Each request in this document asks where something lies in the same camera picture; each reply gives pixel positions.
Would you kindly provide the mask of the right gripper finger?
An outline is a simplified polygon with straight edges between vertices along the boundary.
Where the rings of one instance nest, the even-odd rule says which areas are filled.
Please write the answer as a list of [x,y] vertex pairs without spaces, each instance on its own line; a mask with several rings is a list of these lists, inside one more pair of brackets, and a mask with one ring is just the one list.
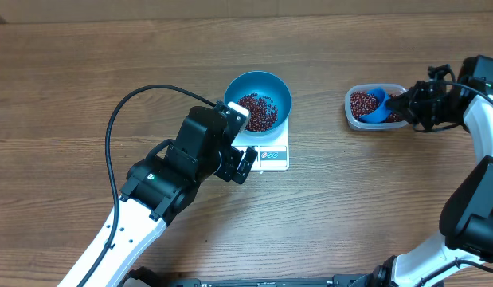
[[387,103],[385,106],[407,123],[413,123],[413,111],[409,104]]
[[410,88],[402,94],[392,97],[387,100],[388,106],[410,106],[414,102],[414,97],[417,94],[416,88]]

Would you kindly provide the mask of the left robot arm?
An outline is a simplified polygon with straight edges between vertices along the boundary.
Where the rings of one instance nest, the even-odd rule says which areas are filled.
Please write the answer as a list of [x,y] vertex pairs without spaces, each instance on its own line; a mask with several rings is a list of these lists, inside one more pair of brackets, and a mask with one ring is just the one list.
[[257,153],[232,143],[249,119],[249,111],[233,102],[191,108],[176,139],[161,142],[130,168],[118,207],[60,284],[119,285],[142,252],[194,201],[203,181],[216,175],[242,184]]

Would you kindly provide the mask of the blue plastic measuring scoop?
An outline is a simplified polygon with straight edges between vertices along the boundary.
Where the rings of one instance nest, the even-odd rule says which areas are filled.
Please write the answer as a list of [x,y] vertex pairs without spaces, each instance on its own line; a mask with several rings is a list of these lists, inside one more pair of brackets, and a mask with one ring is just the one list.
[[371,89],[367,94],[373,96],[378,101],[379,105],[371,113],[361,116],[360,120],[368,124],[380,124],[391,114],[391,111],[385,106],[385,103],[390,99],[390,96],[383,88]]

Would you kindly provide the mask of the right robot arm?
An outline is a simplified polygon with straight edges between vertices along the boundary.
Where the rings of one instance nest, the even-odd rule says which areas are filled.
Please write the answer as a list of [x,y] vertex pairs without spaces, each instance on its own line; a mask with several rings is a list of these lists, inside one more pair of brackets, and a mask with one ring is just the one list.
[[334,277],[334,285],[442,286],[467,267],[493,273],[493,58],[467,57],[459,73],[449,65],[429,67],[428,77],[396,96],[385,86],[351,89],[350,127],[382,130],[393,114],[416,132],[462,127],[473,140],[476,166],[445,203],[436,234],[371,273]]

